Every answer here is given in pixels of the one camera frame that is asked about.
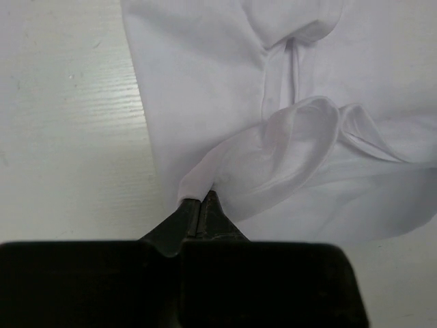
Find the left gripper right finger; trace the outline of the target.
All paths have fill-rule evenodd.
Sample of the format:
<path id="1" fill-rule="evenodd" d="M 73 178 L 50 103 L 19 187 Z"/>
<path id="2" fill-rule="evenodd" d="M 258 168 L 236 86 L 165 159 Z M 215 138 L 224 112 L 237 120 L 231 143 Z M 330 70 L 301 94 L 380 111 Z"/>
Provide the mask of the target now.
<path id="1" fill-rule="evenodd" d="M 367 327 L 348 257 L 326 243 L 247 240 L 218 195 L 201 203 L 180 251 L 183 327 Z"/>

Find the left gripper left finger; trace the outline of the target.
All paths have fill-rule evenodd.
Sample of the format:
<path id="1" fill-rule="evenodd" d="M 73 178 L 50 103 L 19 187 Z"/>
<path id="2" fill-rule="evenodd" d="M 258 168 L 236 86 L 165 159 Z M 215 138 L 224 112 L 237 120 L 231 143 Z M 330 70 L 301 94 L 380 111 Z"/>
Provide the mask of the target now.
<path id="1" fill-rule="evenodd" d="M 199 209 L 185 200 L 133 241 L 2 244 L 1 326 L 158 326 L 177 297 L 178 254 Z"/>

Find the white t shirt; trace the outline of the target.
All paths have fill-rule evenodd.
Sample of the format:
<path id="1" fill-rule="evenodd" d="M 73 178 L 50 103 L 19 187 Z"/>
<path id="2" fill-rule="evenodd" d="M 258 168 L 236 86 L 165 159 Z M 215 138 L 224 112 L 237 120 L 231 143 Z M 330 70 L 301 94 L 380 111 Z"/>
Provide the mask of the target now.
<path id="1" fill-rule="evenodd" d="M 436 216 L 435 1 L 123 1 L 172 213 L 351 243 Z"/>

